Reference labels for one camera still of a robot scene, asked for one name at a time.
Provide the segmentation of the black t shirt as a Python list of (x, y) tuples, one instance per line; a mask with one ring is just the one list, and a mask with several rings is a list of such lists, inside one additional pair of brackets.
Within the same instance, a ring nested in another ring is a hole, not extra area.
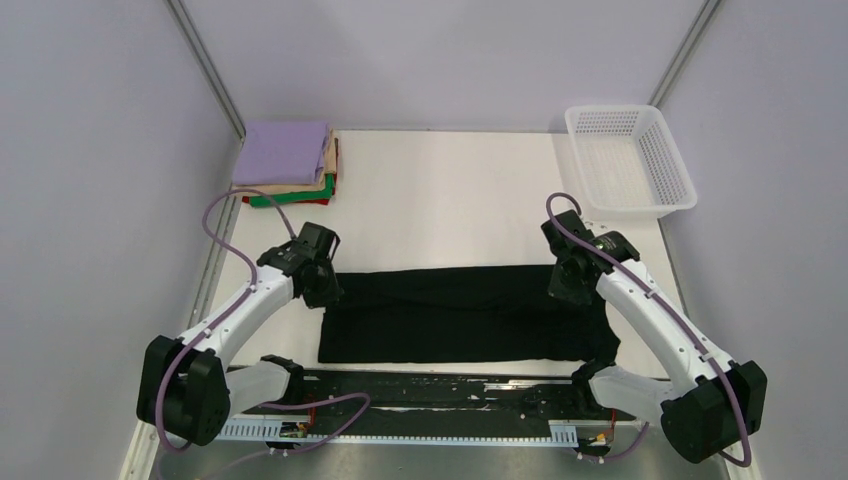
[(547, 265), (342, 273), (317, 358), (341, 363), (613, 360), (606, 303), (549, 295)]

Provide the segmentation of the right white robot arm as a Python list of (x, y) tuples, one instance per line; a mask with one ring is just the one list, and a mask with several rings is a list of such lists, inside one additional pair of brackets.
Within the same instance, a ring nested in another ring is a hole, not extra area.
[(620, 233), (596, 236), (579, 213), (551, 214), (542, 231), (556, 257), (549, 292), (575, 304), (594, 298), (617, 310), (649, 347), (668, 378), (637, 375), (611, 358), (590, 360), (576, 376), (571, 403), (584, 417), (607, 408), (661, 427), (685, 460), (714, 455), (745, 468), (762, 422), (767, 376), (739, 363), (674, 306)]

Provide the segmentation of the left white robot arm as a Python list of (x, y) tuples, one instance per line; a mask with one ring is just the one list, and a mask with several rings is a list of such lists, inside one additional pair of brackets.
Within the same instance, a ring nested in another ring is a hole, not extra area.
[(227, 421), (271, 402), (283, 413), (298, 411), (306, 386), (293, 376), (292, 361), (275, 355), (232, 369), (235, 355), (270, 317), (294, 300), (324, 308), (343, 293), (333, 257), (338, 234), (306, 222), (298, 235), (252, 263), (242, 289), (175, 338), (158, 336), (146, 348), (136, 405), (137, 418), (166, 438), (204, 446)]

